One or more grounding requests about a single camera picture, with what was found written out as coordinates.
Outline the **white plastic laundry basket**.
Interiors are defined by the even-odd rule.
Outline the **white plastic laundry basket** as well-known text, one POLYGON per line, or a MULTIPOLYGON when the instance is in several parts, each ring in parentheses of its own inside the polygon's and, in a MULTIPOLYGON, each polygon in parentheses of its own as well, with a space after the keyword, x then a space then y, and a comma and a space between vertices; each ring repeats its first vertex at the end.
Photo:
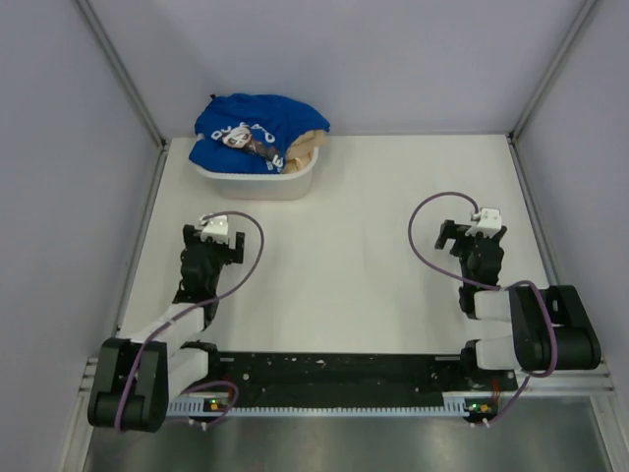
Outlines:
POLYGON ((193 164, 193 168, 221 197, 252 201, 295 201, 311 188, 319 147, 312 152, 308 166, 290 174, 233 174, 216 173, 193 164))

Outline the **blue printed t-shirt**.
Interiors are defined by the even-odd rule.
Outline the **blue printed t-shirt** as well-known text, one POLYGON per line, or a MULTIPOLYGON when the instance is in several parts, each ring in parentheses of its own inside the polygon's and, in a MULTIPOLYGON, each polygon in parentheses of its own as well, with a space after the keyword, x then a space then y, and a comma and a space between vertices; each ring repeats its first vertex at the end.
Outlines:
POLYGON ((191 163, 214 173, 273 175, 320 145, 330 123, 310 105, 276 94, 234 93, 211 100, 195 123, 191 163))

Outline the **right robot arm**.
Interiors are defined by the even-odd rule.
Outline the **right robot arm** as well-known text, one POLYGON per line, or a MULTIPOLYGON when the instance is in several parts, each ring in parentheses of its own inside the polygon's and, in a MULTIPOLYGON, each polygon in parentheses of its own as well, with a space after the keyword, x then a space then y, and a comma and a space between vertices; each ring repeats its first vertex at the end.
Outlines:
POLYGON ((495 285, 504 251, 502 227, 492 237, 473 235, 470 225, 446 219, 434 246, 453 246, 461 274, 466 279, 458 290, 459 306, 473 321, 496 321, 511 332, 491 339, 475 339, 462 350, 458 374, 472 389, 489 383, 498 370, 544 372, 555 359, 557 371, 593 370, 600 365, 601 348, 581 298, 572 285, 550 285, 537 297, 528 285, 489 291, 476 284, 495 285))

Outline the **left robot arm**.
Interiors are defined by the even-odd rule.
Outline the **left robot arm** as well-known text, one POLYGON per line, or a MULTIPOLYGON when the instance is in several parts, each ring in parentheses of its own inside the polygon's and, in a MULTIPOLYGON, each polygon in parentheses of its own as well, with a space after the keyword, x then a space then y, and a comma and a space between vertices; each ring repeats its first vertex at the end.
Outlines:
POLYGON ((227 219, 183 227, 180 280, 171 304, 155 322, 130 337, 110 337, 100 347, 87 420, 97 428, 155 432, 171 400, 196 384, 222 381, 217 349, 198 336, 213 322, 222 269, 244 261, 246 234, 230 245, 227 219))

